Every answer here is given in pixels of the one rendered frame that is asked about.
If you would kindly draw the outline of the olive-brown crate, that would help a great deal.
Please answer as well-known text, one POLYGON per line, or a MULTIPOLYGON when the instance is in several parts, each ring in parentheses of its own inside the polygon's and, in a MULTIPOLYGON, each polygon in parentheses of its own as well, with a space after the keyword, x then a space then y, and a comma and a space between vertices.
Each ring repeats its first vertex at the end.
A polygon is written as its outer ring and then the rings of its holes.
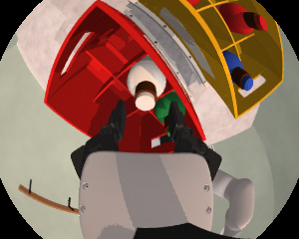
POLYGON ((193 7, 187 0, 138 1, 157 15, 184 44, 236 120, 283 82, 283 49, 278 25, 256 0, 200 0, 193 7), (267 30, 254 29, 248 35, 230 32, 215 8, 223 3, 235 3, 248 12, 259 14, 265 19, 267 30), (225 50, 241 59, 243 70, 253 81, 261 75, 266 82, 244 98, 239 92, 241 89, 232 84, 222 54, 225 50))

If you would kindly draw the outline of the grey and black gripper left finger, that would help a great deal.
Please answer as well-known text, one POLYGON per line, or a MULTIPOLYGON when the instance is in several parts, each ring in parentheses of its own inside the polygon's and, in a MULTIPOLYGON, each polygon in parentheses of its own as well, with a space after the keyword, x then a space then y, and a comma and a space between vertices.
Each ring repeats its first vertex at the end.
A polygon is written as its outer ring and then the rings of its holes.
POLYGON ((89 154, 96 151, 119 151, 118 142, 124 136, 126 120, 125 101, 118 100, 116 108, 111 112, 108 124, 103 125, 100 132, 87 140, 85 145, 71 153, 71 159, 80 180, 89 154))

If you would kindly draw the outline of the white bottle with grey label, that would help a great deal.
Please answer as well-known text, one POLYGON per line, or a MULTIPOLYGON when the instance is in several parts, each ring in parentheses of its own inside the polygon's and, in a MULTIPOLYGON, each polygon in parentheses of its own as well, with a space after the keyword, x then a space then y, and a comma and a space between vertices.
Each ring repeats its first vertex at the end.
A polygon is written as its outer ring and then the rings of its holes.
POLYGON ((142 111, 149 111, 154 107, 165 85, 165 75, 149 55, 135 63, 127 77, 128 89, 134 96, 137 108, 142 111))

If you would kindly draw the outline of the blue bottle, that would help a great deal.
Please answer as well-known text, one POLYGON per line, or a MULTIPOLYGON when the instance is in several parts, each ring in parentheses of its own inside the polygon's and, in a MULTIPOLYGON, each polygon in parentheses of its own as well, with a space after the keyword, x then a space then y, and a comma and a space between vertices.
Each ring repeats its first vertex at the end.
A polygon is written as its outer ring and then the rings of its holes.
POLYGON ((250 91, 253 86, 253 80, 250 74, 243 70, 243 65, 240 59, 229 51, 222 52, 228 70, 231 76, 233 85, 237 85, 241 90, 250 91))

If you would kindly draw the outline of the red bottle with pale label band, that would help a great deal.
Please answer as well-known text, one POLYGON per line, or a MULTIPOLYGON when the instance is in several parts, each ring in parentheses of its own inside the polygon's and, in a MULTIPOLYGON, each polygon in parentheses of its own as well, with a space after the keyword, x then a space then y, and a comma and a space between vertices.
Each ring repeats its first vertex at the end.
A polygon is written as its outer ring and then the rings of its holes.
POLYGON ((254 29, 267 30, 265 19, 257 13, 248 12, 244 7, 235 3, 215 5, 230 32, 242 35, 250 34, 254 29))

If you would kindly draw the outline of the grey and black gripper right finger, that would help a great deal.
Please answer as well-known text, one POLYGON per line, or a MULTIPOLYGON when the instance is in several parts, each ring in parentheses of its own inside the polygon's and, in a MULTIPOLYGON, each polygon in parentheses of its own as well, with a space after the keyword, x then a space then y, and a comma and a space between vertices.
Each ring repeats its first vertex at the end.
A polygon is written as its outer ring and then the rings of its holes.
POLYGON ((208 148, 205 142, 195 136, 192 128, 186 126, 183 113, 179 111, 177 102, 170 103, 167 122, 170 139, 175 143, 173 153, 190 152, 203 156, 213 181, 222 158, 214 150, 208 148))

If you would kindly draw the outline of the green bottle with pale green label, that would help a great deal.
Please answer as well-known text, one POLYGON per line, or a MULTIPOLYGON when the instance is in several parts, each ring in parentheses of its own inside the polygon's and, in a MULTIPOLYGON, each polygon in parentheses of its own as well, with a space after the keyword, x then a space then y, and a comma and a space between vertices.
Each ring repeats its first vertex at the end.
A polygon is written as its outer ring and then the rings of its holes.
POLYGON ((154 105, 154 114, 156 118, 164 124, 165 132, 169 136, 169 129, 168 129, 168 122, 167 122, 167 115, 169 111, 170 102, 177 102, 179 110, 183 112, 183 116, 185 115, 185 106, 183 105, 182 101, 180 100, 176 91, 172 91, 167 95, 159 98, 154 105))

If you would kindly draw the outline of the dark red crate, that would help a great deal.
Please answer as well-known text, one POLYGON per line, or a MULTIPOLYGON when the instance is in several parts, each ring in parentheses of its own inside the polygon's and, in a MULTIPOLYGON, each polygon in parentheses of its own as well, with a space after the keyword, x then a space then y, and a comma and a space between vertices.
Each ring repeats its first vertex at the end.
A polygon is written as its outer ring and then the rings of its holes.
POLYGON ((186 126, 205 141, 188 94, 171 66, 164 61, 149 37, 135 26, 136 23, 116 10, 97 0, 76 22, 55 59, 44 103, 63 120, 92 138, 100 132, 101 126, 108 124, 118 100, 123 100, 127 120, 124 136, 118 142, 119 151, 172 153, 175 148, 172 141, 151 147, 153 139, 167 134, 164 124, 156 118, 154 108, 149 111, 137 108, 127 86, 131 67, 149 55, 166 78, 164 91, 157 99, 176 91, 186 107, 186 126), (89 32, 62 74, 73 50, 84 34, 89 32))

